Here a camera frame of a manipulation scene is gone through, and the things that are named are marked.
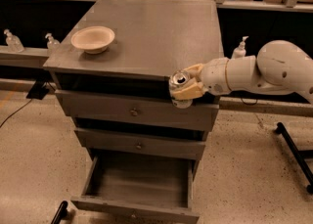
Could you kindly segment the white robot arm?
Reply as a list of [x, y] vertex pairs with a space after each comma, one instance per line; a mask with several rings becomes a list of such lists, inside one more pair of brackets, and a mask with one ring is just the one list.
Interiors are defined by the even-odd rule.
[[179, 108], [188, 107], [206, 93], [221, 96], [233, 91], [296, 93], [313, 103], [313, 59], [289, 41], [274, 40], [255, 56], [235, 50], [231, 58], [217, 58], [178, 70], [169, 79], [171, 99]]

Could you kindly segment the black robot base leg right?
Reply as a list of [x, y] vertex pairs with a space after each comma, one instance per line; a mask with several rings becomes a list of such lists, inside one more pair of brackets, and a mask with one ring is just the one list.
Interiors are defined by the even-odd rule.
[[283, 138], [285, 139], [288, 147], [291, 150], [291, 153], [293, 154], [295, 160], [297, 161], [304, 176], [308, 181], [306, 191], [310, 195], [313, 195], [313, 171], [306, 162], [308, 159], [313, 158], [313, 150], [300, 150], [294, 143], [291, 135], [289, 134], [288, 130], [286, 129], [285, 125], [282, 122], [277, 123], [275, 133], [278, 135], [282, 135]]

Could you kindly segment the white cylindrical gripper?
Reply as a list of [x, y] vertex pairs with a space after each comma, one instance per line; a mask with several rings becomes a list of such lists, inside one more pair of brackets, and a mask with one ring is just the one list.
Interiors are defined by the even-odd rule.
[[227, 58], [213, 59], [207, 64], [196, 64], [185, 68], [191, 78], [199, 79], [189, 86], [176, 89], [171, 92], [171, 97], [175, 100], [192, 100], [202, 97], [206, 92], [214, 95], [227, 95], [231, 92], [226, 78], [226, 67], [229, 60]]

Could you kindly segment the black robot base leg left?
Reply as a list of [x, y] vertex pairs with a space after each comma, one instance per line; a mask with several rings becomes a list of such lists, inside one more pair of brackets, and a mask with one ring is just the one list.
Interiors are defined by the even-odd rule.
[[51, 224], [60, 224], [60, 222], [67, 217], [67, 201], [62, 201], [51, 221]]

